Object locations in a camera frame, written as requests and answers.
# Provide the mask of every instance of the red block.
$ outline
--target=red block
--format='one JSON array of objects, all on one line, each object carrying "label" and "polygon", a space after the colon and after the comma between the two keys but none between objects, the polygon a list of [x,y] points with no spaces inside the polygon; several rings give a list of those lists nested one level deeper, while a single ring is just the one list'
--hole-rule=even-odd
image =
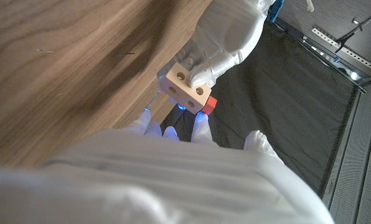
[{"label": "red block", "polygon": [[206,101],[205,106],[202,108],[202,111],[207,115],[210,115],[213,109],[215,109],[217,100],[211,96],[209,96],[208,100]]}]

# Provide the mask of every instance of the hole in wooden block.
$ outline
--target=hole in wooden block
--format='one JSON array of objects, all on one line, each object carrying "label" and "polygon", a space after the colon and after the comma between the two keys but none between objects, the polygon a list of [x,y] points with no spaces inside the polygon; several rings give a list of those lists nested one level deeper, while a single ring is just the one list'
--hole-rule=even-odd
[{"label": "hole in wooden block", "polygon": [[196,88],[195,91],[197,92],[198,95],[204,94],[204,90],[201,87]]},{"label": "hole in wooden block", "polygon": [[173,87],[169,87],[169,91],[171,92],[171,93],[173,93],[173,94],[176,94],[177,93],[177,91],[173,88]]},{"label": "hole in wooden block", "polygon": [[195,104],[194,104],[193,102],[191,102],[191,101],[188,101],[188,102],[187,102],[187,105],[188,105],[189,107],[191,107],[191,108],[194,108],[194,107],[195,107]]},{"label": "hole in wooden block", "polygon": [[186,75],[182,72],[177,73],[177,78],[180,80],[184,80],[186,78]]}]

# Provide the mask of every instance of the black fabric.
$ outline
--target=black fabric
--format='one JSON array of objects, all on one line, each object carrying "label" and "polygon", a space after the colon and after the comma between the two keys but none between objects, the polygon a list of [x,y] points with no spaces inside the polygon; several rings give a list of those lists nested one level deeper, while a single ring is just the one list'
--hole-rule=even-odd
[{"label": "black fabric", "polygon": [[[284,163],[318,192],[353,86],[286,33],[266,23],[246,60],[217,80],[209,116],[219,146],[242,149],[260,130]],[[161,128],[190,141],[195,115],[175,107]]]}]

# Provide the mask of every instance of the wooden block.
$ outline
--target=wooden block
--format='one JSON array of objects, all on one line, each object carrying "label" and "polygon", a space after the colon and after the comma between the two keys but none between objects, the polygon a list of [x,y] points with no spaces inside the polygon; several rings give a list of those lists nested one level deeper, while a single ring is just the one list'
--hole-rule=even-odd
[{"label": "wooden block", "polygon": [[181,64],[175,63],[162,80],[161,89],[191,113],[196,114],[206,104],[210,92],[207,85],[191,88],[188,85],[190,72]]}]

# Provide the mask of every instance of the wood grain surface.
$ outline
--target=wood grain surface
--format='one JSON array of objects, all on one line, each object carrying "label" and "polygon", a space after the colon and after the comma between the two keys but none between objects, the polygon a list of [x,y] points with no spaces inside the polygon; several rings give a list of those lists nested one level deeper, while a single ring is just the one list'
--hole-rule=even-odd
[{"label": "wood grain surface", "polygon": [[[313,5],[315,10],[309,12],[305,1],[286,0],[279,18],[332,52],[336,48],[311,32],[314,27],[338,39],[357,27],[352,23],[353,18],[363,22],[371,16],[371,0],[322,0],[313,1]],[[345,46],[371,62],[371,22],[363,28],[363,32],[359,31],[351,37]],[[341,51],[337,55],[371,76],[371,69],[351,56]]]},{"label": "wood grain surface", "polygon": [[[210,0],[0,0],[0,166],[134,120]],[[173,104],[149,106],[162,121]]]}]

